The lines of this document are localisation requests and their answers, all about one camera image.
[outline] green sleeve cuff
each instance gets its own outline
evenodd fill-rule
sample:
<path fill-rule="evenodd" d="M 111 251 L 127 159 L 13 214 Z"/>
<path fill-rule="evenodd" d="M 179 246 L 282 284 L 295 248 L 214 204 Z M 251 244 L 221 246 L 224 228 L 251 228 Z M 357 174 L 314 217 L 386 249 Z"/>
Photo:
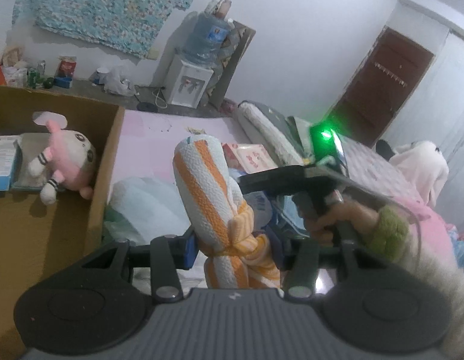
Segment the green sleeve cuff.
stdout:
<path fill-rule="evenodd" d="M 389 260 L 398 257 L 409 233 L 409 225 L 388 206 L 379 211 L 379 221 L 367 247 Z"/>

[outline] green light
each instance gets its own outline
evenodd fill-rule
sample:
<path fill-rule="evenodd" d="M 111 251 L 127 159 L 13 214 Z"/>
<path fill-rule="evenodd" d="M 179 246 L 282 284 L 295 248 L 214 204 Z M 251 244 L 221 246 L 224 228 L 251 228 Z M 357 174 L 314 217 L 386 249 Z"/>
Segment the green light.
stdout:
<path fill-rule="evenodd" d="M 324 130 L 321 132 L 322 134 L 322 138 L 324 138 L 324 140 L 329 140 L 330 138 L 332 138 L 332 134 L 329 130 Z"/>

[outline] yellow striped cloth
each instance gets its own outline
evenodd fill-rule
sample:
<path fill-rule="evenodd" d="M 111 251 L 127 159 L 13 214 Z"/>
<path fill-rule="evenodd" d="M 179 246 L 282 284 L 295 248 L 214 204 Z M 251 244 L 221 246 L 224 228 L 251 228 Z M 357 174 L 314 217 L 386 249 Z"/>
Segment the yellow striped cloth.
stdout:
<path fill-rule="evenodd" d="M 173 158 L 175 180 L 200 250 L 210 288 L 279 287 L 265 235 L 254 237 L 253 210 L 229 176 L 222 146 L 209 135 L 183 140 Z"/>

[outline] brown door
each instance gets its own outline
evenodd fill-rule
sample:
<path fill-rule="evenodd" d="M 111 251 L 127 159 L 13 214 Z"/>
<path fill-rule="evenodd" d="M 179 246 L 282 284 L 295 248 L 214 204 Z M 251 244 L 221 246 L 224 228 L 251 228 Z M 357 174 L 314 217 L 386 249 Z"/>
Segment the brown door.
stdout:
<path fill-rule="evenodd" d="M 380 137 L 425 73 L 433 55 L 387 29 L 329 114 L 342 134 L 367 146 Z"/>

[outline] green can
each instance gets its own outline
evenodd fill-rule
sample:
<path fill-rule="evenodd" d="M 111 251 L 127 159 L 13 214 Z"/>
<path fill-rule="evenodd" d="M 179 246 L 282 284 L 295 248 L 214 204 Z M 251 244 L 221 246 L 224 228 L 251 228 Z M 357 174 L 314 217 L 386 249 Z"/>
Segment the green can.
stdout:
<path fill-rule="evenodd" d="M 37 80 L 38 80 L 38 70 L 34 67 L 28 69 L 28 86 L 32 89 L 37 88 Z"/>

